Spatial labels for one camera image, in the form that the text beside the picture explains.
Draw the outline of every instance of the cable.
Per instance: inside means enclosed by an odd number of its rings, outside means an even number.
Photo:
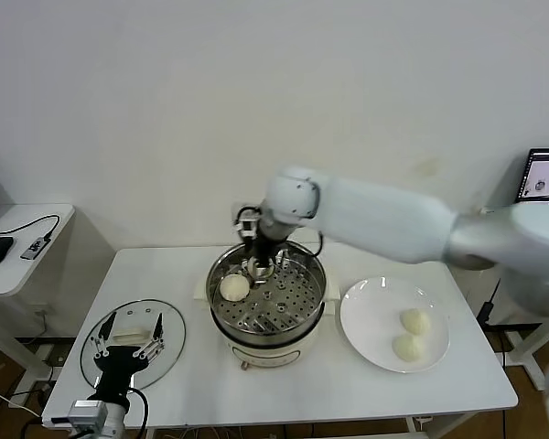
[[[494,291],[492,292],[492,296],[490,297],[490,300],[487,302],[484,302],[484,305],[482,305],[482,308],[479,309],[478,316],[476,317],[476,320],[478,321],[479,326],[482,329],[485,329],[488,327],[488,320],[490,319],[490,313],[492,312],[492,309],[494,309],[494,304],[492,303],[492,300],[494,300],[494,296],[496,293],[498,293],[498,287],[501,286],[501,279],[498,280],[496,283],[496,286],[494,287]]]
[[[42,424],[43,424],[43,420],[42,420],[42,419],[40,419],[40,418],[30,418],[30,419],[22,426],[22,429],[20,430],[20,439],[26,439],[28,427],[30,427],[31,425],[42,425]]]
[[[45,215],[44,217],[40,217],[40,218],[37,218],[33,221],[30,221],[29,223],[27,224],[24,224],[22,226],[19,226],[19,227],[16,227],[15,229],[12,229],[12,230],[5,230],[5,231],[0,231],[0,235],[10,235],[12,233],[15,233],[19,230],[22,230],[22,229],[26,229],[27,227],[30,227],[32,226],[33,224],[37,224],[38,222],[42,221],[42,220],[47,220],[49,218],[56,218],[57,221],[55,222],[55,225],[51,228],[51,230],[49,230],[47,232],[47,234],[44,236],[44,240],[45,241],[50,241],[50,237],[51,237],[51,234],[53,233],[53,231],[57,228],[57,226],[59,226],[59,222],[61,221],[61,217],[59,215],[56,215],[56,214],[51,214],[51,215]]]
[[[29,341],[22,343],[23,345],[30,345],[34,343],[37,338],[47,334],[47,314],[45,312],[42,312],[41,316],[43,317],[43,330],[40,331],[36,336],[32,337]]]
[[[83,430],[80,433],[74,434],[73,436],[70,436],[68,439],[79,439],[80,437],[87,436],[88,434],[92,434],[93,430],[88,428],[87,430]]]
[[[8,402],[10,405],[14,405],[15,407],[17,407],[17,408],[19,408],[19,409],[26,410],[27,412],[32,413],[32,414],[34,414],[35,416],[37,416],[38,418],[40,418],[40,415],[39,415],[39,414],[36,414],[36,413],[33,412],[32,410],[30,410],[28,407],[25,407],[24,405],[14,404],[14,403],[11,402],[10,400],[8,400],[8,398],[6,398],[5,396],[2,396],[1,394],[0,394],[0,399],[3,400],[3,401]]]
[[[318,236],[319,236],[319,249],[315,253],[313,253],[313,256],[315,258],[317,258],[323,251],[323,240],[324,240],[323,233],[319,231]]]
[[[146,422],[148,421],[148,401],[146,400],[146,396],[140,390],[135,389],[134,387],[129,387],[128,390],[133,391],[140,396],[140,399],[143,400],[143,405],[145,406],[145,417],[143,418],[143,423],[140,426],[140,431],[136,435],[136,439],[142,439],[145,436]]]

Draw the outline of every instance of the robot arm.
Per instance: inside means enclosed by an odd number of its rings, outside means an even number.
[[[470,270],[499,263],[511,297],[549,316],[549,205],[462,215],[428,196],[289,167],[268,184],[253,247],[258,262],[266,263],[296,227],[398,262],[441,261]]]

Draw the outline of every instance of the black cable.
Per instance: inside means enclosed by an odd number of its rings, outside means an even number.
[[[20,439],[26,439],[27,438],[27,430],[28,427],[31,425],[42,425],[43,420],[41,418],[30,418],[28,421],[25,422],[25,424],[22,426],[22,429],[20,430]]]
[[[23,224],[22,226],[19,226],[19,227],[16,227],[15,229],[12,229],[12,230],[6,230],[6,231],[0,231],[0,235],[10,235],[16,231],[19,231],[19,230],[22,230],[22,229],[26,229],[27,227],[30,227],[32,226],[33,224],[37,224],[38,222],[42,221],[42,220],[47,220],[49,218],[56,218],[57,221],[55,221],[55,225],[51,228],[51,230],[49,230],[47,232],[47,235],[45,236],[49,236],[51,235],[51,233],[57,228],[57,226],[59,226],[59,222],[61,221],[61,217],[57,214],[51,214],[51,215],[45,215],[44,217],[40,217],[40,218],[37,218],[33,221],[30,221],[29,223],[27,224]]]
[[[318,257],[321,252],[323,251],[323,240],[324,240],[324,237],[323,237],[323,233],[321,233],[320,231],[318,232],[318,236],[319,236],[319,249],[313,253],[313,256],[314,257]]]
[[[242,217],[242,214],[244,212],[249,211],[249,210],[251,210],[254,213],[258,213],[258,214],[262,213],[261,209],[257,208],[256,206],[244,206],[243,208],[238,210],[238,214],[236,215],[236,221],[234,221],[234,225],[238,224],[240,222],[240,218]]]
[[[146,422],[148,421],[148,401],[146,400],[146,396],[140,390],[135,389],[134,387],[129,387],[128,390],[133,391],[140,396],[140,399],[143,400],[143,405],[145,406],[145,417],[143,418],[143,423],[140,426],[140,431],[136,436],[136,439],[142,439],[145,436]]]
[[[92,433],[93,433],[93,430],[88,428],[87,430],[83,430],[81,433],[77,433],[77,434],[74,434],[73,436],[70,436],[68,439],[79,439],[80,437],[87,436],[88,434],[92,434]]]
[[[494,292],[492,293],[492,296],[490,297],[489,302],[492,302],[492,300],[494,300],[494,296],[496,295],[496,293],[498,293],[498,287],[501,286],[501,280],[502,279],[499,279],[498,282],[496,283],[496,286],[494,287]]]
[[[489,327],[488,320],[490,319],[490,313],[492,312],[492,309],[494,309],[494,304],[492,303],[492,300],[494,300],[494,296],[496,295],[496,293],[498,293],[499,286],[501,286],[501,279],[499,279],[498,282],[496,283],[496,286],[494,287],[494,291],[492,292],[492,296],[490,297],[490,300],[488,300],[487,302],[484,302],[484,304],[482,305],[482,308],[479,309],[476,320],[478,321],[478,324],[482,329],[486,329]]]

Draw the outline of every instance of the wire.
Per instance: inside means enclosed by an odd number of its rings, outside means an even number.
[[[33,412],[32,410],[30,410],[28,407],[25,407],[24,405],[14,404],[14,403],[11,402],[10,400],[8,400],[8,398],[6,398],[5,396],[2,396],[1,394],[0,394],[0,399],[3,400],[3,401],[8,402],[10,405],[14,405],[15,407],[17,407],[17,408],[19,408],[19,409],[26,410],[27,412],[32,413],[32,414],[34,414],[35,416],[37,416],[38,418],[40,418],[40,415],[36,414],[36,413]]]
[[[43,317],[43,330],[40,331],[36,336],[32,337],[29,341],[26,341],[24,343],[22,343],[23,345],[30,345],[32,343],[35,342],[35,340],[39,337],[42,337],[44,336],[45,334],[47,334],[47,314],[46,313],[42,313],[41,316]]]
[[[20,430],[20,439],[26,439],[28,427],[30,427],[31,425],[42,425],[42,424],[43,424],[42,419],[30,418],[28,421],[25,422],[22,429]]]
[[[134,387],[129,387],[128,390],[133,391],[140,396],[140,399],[143,400],[143,405],[145,406],[145,417],[143,418],[143,423],[140,426],[140,431],[136,435],[136,439],[142,439],[145,436],[146,422],[148,421],[148,401],[146,400],[146,396],[140,390],[135,389]]]
[[[87,430],[83,430],[80,433],[77,433],[77,434],[74,434],[73,436],[70,436],[68,439],[79,439],[80,437],[87,436],[88,434],[92,434],[92,433],[93,433],[93,430],[88,428]]]
[[[55,222],[55,225],[51,228],[51,230],[49,230],[47,232],[47,234],[45,235],[44,239],[45,241],[50,241],[50,237],[51,237],[51,234],[53,233],[53,231],[57,228],[57,226],[59,226],[59,222],[61,221],[61,217],[59,215],[56,215],[56,214],[51,214],[51,215],[45,215],[44,217],[40,217],[40,218],[37,218],[33,221],[30,221],[29,223],[27,224],[24,224],[22,226],[19,226],[19,227],[16,227],[15,229],[12,229],[12,230],[5,230],[5,231],[0,231],[0,235],[10,235],[11,233],[15,233],[16,231],[19,231],[19,230],[22,230],[22,229],[26,229],[27,227],[30,227],[32,226],[33,224],[37,224],[38,222],[42,221],[42,220],[47,220],[49,218],[56,218],[57,221]]]
[[[314,257],[318,257],[321,252],[323,251],[323,240],[324,240],[324,237],[323,237],[323,233],[321,233],[320,231],[318,232],[318,236],[319,236],[319,249],[313,253],[313,256]]]
[[[492,302],[492,300],[494,300],[494,296],[496,295],[496,293],[498,293],[498,287],[501,286],[501,278],[498,280],[498,282],[496,283],[496,286],[494,287],[494,292],[492,293],[492,296],[489,300],[489,302]]]

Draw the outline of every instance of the wooden floor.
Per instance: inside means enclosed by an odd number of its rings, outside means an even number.
[[[489,340],[496,351],[500,351],[497,336],[489,335]],[[510,349],[508,341],[505,349]],[[51,364],[61,363],[70,346],[56,347],[50,357]],[[537,361],[545,369],[549,364],[549,343],[536,354]],[[12,392],[22,369],[12,360],[0,353],[0,393]],[[506,412],[507,439],[549,439],[549,422],[544,409],[544,396],[536,391],[522,368],[508,368],[507,374],[519,395],[519,405]],[[40,412],[38,393],[30,395],[27,407]],[[18,409],[8,409],[0,405],[0,439],[17,439],[22,425],[32,418],[30,413]],[[187,439],[243,439],[268,438],[271,434],[277,439],[295,439],[305,437],[352,436],[367,434],[402,433],[406,431],[404,420],[362,421],[354,423],[316,423],[294,425],[252,425],[225,428],[204,428],[187,432]],[[165,430],[156,432],[156,439],[183,439],[183,430]],[[27,439],[64,439],[68,434],[62,431],[50,431],[40,426],[31,426]],[[479,413],[472,419],[451,432],[446,439],[480,438],[502,439],[502,412]]]

